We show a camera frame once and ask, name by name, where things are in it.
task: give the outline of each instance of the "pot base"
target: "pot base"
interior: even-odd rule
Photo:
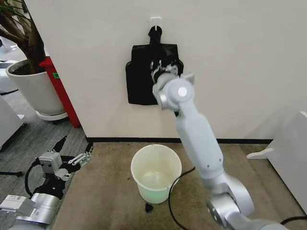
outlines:
[[[58,114],[58,115],[52,115],[52,116],[42,115],[38,111],[35,111],[35,112],[38,115],[38,117],[40,119],[44,120],[44,121],[57,121],[57,120],[60,120],[60,119],[68,117],[66,112],[64,112],[62,114]]]

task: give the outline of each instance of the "red box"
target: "red box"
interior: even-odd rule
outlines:
[[[53,63],[52,63],[52,60],[50,57],[47,57],[45,61],[42,61],[40,64],[39,64],[41,67],[44,67],[45,70],[47,71],[47,74],[54,86],[54,89],[56,90],[63,106],[64,106],[64,109],[65,111],[67,112],[67,115],[73,125],[74,128],[77,128],[79,127],[81,124],[80,124],[80,121],[77,117],[77,114],[71,104],[71,101],[69,100],[69,97],[65,91],[65,88],[62,84],[62,81],[60,80],[59,78],[59,75],[57,73],[57,70],[56,68],[54,67]]]

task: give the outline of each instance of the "plastic bucket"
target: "plastic bucket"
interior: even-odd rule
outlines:
[[[159,204],[168,198],[172,183],[181,175],[179,156],[164,145],[148,145],[137,151],[131,173],[144,200]]]

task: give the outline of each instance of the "potted plant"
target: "potted plant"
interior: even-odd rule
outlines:
[[[53,120],[48,118],[64,114],[47,73],[39,66],[46,59],[44,42],[24,0],[0,0],[0,25],[4,28],[0,29],[0,36],[15,42],[27,58],[7,67],[7,75],[40,118]]]

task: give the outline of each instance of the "floor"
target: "floor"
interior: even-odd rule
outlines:
[[[92,161],[78,171],[71,183],[53,230],[178,230],[167,202],[145,212],[131,172],[133,155],[149,143],[95,143]],[[183,172],[193,165],[181,144],[164,144],[180,157]],[[281,220],[303,215],[267,160],[247,160],[246,155],[265,145],[221,144],[225,170],[249,190],[256,210],[252,218]],[[172,192],[172,207],[178,221],[188,229],[219,230],[205,206],[210,193],[196,171],[180,179]],[[307,222],[287,224],[291,230],[307,229]]]
[[[54,144],[67,135],[62,155],[78,155],[84,152],[87,142],[82,128],[74,129],[70,121],[54,125],[37,117],[19,91],[2,96],[18,114],[24,114],[27,124],[21,127],[0,151],[0,171],[27,171],[35,157],[53,148]],[[44,179],[39,167],[30,174],[30,189],[41,185]],[[27,196],[24,177],[0,175],[0,202],[8,195]],[[15,216],[0,211],[0,230],[7,230],[14,223]]]

